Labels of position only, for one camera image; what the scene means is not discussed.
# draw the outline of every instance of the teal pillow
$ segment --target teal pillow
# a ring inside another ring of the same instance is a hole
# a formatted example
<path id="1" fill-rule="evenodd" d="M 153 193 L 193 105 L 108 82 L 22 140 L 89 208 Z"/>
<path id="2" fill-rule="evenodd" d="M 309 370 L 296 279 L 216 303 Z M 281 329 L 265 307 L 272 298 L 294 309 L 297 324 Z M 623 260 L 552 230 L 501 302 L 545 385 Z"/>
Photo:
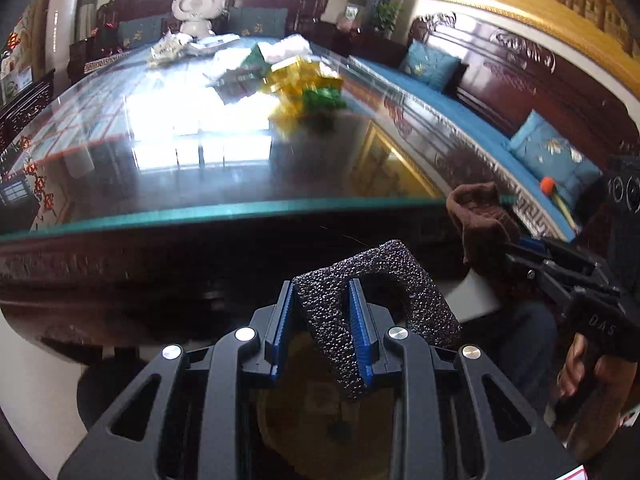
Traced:
<path id="1" fill-rule="evenodd" d="M 261 7 L 239 7 L 229 9 L 230 34 L 240 36 L 265 36 L 284 38 L 287 9 L 263 9 Z"/>
<path id="2" fill-rule="evenodd" d="M 400 65 L 400 72 L 442 92 L 459 65 L 457 57 L 414 40 Z"/>
<path id="3" fill-rule="evenodd" d="M 508 149 L 538 179 L 550 176 L 558 194 L 574 209 L 580 195 L 602 173 L 535 110 L 511 137 Z"/>
<path id="4" fill-rule="evenodd" d="M 125 50 L 155 43 L 162 37 L 162 20 L 169 14 L 149 16 L 118 24 L 118 41 Z"/>

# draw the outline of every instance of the silver screw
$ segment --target silver screw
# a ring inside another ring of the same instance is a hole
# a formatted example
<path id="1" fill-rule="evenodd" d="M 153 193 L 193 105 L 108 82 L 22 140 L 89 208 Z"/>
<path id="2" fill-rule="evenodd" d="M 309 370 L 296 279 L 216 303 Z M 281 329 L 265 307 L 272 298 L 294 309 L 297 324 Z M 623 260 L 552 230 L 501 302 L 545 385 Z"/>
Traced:
<path id="1" fill-rule="evenodd" d="M 255 337 L 255 330 L 250 326 L 244 326 L 236 330 L 236 339 L 238 341 L 251 341 Z"/>
<path id="2" fill-rule="evenodd" d="M 407 329 L 402 328 L 401 326 L 393 326 L 389 329 L 389 337 L 391 339 L 407 339 L 409 337 L 409 333 Z"/>
<path id="3" fill-rule="evenodd" d="M 482 352 L 477 346 L 467 345 L 462 349 L 462 355 L 467 359 L 478 359 Z"/>
<path id="4" fill-rule="evenodd" d="M 169 360 L 180 357 L 181 353 L 182 353 L 182 348 L 180 348 L 178 345 L 169 345 L 169 346 L 165 346 L 162 349 L 162 357 Z"/>

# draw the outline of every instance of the black foam block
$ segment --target black foam block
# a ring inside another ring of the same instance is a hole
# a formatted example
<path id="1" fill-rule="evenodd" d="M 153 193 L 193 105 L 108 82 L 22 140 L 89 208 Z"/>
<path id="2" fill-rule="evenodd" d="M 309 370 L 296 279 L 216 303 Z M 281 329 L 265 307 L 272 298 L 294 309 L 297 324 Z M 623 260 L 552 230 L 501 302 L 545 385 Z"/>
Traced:
<path id="1" fill-rule="evenodd" d="M 368 274 L 385 274 L 404 288 L 410 306 L 407 327 L 429 344 L 452 348 L 460 335 L 460 324 L 444 297 L 400 240 L 297 276 L 293 283 L 309 332 L 349 399 L 361 396 L 365 385 L 340 302 L 348 281 Z"/>

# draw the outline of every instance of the orange ball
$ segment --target orange ball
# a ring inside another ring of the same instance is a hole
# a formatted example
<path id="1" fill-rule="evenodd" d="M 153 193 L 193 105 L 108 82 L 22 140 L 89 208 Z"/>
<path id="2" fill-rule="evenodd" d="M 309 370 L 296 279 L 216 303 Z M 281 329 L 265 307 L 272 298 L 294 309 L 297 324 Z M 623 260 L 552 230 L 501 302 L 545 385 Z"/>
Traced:
<path id="1" fill-rule="evenodd" d="M 540 190 L 546 195 L 553 195 L 556 190 L 556 181 L 553 180 L 550 176 L 546 176 L 540 181 Z"/>

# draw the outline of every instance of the jeans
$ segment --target jeans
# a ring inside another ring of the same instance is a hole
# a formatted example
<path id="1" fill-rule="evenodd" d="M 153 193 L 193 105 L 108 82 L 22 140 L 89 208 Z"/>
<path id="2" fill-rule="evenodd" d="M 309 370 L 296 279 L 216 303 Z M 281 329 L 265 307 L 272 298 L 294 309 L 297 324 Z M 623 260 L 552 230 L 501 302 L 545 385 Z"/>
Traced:
<path id="1" fill-rule="evenodd" d="M 486 352 L 541 416 L 549 398 L 557 338 L 553 315 L 538 301 L 502 308 L 462 325 L 462 342 Z"/>

